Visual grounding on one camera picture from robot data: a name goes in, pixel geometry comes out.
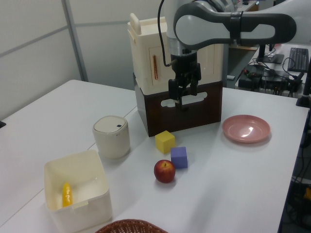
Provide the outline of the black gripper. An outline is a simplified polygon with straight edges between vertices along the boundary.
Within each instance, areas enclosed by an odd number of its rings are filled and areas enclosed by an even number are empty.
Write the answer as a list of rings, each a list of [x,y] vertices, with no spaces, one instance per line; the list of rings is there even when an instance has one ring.
[[[171,55],[172,70],[175,79],[169,79],[169,98],[177,103],[179,109],[184,112],[184,105],[193,103],[197,97],[198,82],[201,80],[200,64],[197,61],[197,53],[185,56]]]

